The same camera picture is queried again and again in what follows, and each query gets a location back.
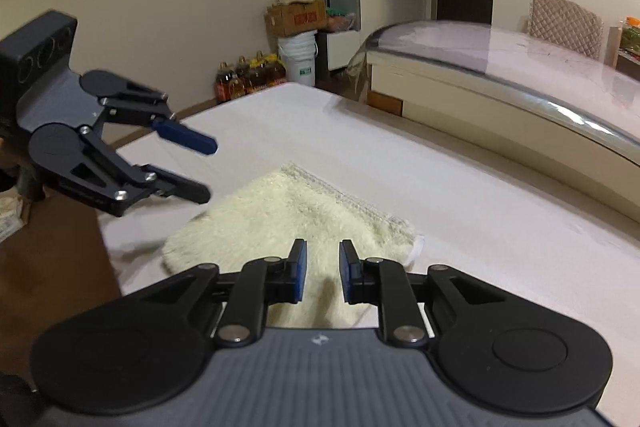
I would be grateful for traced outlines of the cream terry towel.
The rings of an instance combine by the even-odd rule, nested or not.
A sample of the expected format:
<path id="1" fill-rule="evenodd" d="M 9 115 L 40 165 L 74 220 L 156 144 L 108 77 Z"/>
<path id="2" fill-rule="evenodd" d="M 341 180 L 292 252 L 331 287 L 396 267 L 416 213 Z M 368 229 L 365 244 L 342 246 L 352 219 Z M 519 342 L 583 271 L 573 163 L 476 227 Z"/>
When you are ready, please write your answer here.
<path id="1" fill-rule="evenodd" d="M 295 239 L 307 243 L 304 297 L 275 305 L 268 323 L 293 329 L 349 329 L 370 311 L 345 303 L 338 247 L 349 239 L 361 258 L 380 257 L 411 268 L 424 238 L 405 220 L 338 191 L 294 164 L 261 176 L 211 205 L 163 247 L 170 274 L 212 262 L 236 272 L 246 262 L 288 255 Z"/>

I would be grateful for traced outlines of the cooking oil bottles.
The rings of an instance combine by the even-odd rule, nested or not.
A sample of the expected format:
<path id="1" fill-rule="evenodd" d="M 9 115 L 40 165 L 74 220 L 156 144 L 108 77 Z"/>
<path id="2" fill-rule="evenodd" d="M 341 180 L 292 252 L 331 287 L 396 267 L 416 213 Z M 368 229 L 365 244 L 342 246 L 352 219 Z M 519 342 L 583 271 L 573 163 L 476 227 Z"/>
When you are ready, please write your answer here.
<path id="1" fill-rule="evenodd" d="M 224 103 L 287 81 L 286 68 L 278 54 L 257 52 L 250 60 L 240 56 L 234 64 L 222 62 L 215 77 L 214 95 L 217 103 Z"/>

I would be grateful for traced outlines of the white plastic bucket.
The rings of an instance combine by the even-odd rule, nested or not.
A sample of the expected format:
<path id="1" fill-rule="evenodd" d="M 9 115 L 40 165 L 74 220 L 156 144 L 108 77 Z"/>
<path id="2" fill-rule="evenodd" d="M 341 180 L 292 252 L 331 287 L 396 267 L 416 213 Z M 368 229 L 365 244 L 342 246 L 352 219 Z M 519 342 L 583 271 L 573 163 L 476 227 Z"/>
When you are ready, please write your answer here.
<path id="1" fill-rule="evenodd" d="M 279 55 L 288 82 L 314 87 L 316 83 L 317 31 L 306 31 L 292 37 L 279 37 Z"/>

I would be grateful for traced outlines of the cardboard box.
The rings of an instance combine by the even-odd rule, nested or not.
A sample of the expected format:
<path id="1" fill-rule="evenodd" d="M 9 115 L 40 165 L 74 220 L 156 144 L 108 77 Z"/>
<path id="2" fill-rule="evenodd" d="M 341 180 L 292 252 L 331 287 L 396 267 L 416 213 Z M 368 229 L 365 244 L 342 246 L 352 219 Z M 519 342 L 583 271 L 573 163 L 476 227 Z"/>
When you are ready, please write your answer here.
<path id="1" fill-rule="evenodd" d="M 271 35 L 292 37 L 302 32 L 326 28 L 326 4 L 323 0 L 272 6 L 265 14 L 265 23 Z"/>

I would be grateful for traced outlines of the glass-topped beige table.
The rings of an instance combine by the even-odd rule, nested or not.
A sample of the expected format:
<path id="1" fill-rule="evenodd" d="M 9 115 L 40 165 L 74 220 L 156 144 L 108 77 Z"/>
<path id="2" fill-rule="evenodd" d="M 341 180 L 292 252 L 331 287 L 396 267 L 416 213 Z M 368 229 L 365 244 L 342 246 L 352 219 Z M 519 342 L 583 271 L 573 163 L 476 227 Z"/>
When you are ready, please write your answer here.
<path id="1" fill-rule="evenodd" d="M 638 80 L 519 32 L 434 20 L 376 30 L 348 70 L 369 105 L 639 218 Z"/>

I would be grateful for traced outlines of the quilted beige chair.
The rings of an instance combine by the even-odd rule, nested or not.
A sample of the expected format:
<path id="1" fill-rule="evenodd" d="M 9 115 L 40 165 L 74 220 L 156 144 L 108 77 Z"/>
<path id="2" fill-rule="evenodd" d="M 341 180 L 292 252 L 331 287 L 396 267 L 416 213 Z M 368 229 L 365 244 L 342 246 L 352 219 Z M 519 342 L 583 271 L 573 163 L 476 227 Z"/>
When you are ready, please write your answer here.
<path id="1" fill-rule="evenodd" d="M 597 60 L 602 49 L 603 20 L 573 1 L 532 0 L 527 33 Z"/>

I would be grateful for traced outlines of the wooden shelf rack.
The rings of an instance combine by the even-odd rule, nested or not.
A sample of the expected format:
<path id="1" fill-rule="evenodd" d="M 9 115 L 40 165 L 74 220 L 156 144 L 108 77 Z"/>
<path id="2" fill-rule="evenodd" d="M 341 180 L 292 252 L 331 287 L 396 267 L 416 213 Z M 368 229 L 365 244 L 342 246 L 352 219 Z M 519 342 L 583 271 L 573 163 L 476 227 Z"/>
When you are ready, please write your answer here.
<path id="1" fill-rule="evenodd" d="M 639 23 L 611 26 L 606 39 L 604 64 L 630 78 L 640 80 Z"/>

